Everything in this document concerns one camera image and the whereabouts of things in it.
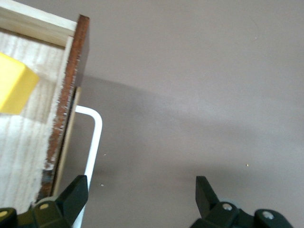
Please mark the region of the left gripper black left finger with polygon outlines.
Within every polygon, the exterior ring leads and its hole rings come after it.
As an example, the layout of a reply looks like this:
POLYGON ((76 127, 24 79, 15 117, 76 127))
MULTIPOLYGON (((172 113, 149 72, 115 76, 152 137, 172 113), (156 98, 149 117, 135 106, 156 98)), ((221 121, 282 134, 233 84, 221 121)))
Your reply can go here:
POLYGON ((59 196, 47 197, 21 214, 0 209, 2 228, 71 228, 88 200, 87 176, 78 175, 59 196))

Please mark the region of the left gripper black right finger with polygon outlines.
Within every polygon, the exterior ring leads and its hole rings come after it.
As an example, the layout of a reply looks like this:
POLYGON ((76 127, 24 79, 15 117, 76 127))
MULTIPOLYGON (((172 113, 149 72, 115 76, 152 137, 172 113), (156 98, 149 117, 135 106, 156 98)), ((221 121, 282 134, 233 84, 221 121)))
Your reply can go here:
POLYGON ((258 209, 249 215, 231 202, 220 201, 204 176, 196 177, 195 200, 201 215, 192 228, 290 228, 279 212, 258 209))

